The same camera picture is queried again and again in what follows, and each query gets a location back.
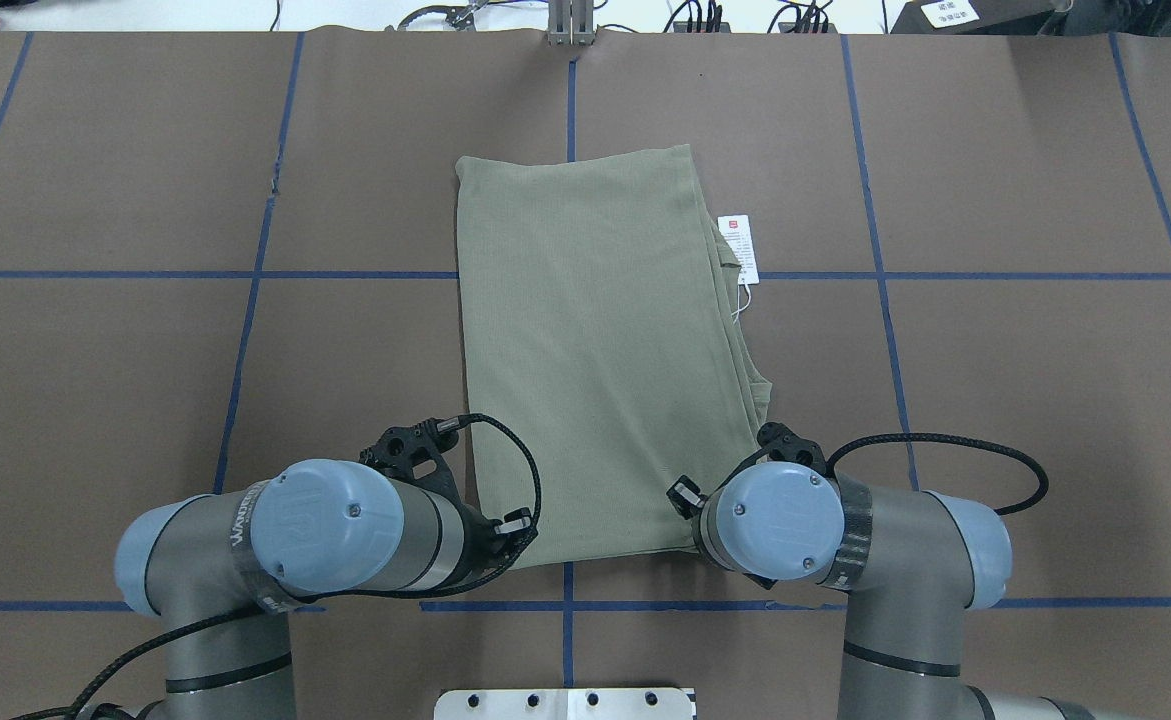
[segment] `clothing tag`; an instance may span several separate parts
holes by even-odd
[[[718,232],[732,246],[741,263],[737,284],[758,284],[758,265],[754,260],[754,236],[749,233],[749,215],[723,215],[718,218]]]
[[[923,5],[923,14],[932,27],[960,26],[981,19],[968,0],[943,0],[941,4]]]

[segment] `folded garment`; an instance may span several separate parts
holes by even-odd
[[[545,482],[520,565],[686,550],[666,488],[726,478],[772,392],[732,322],[740,265],[690,148],[457,173],[470,409],[515,430]],[[475,431],[474,472],[484,507],[530,505],[494,432]]]

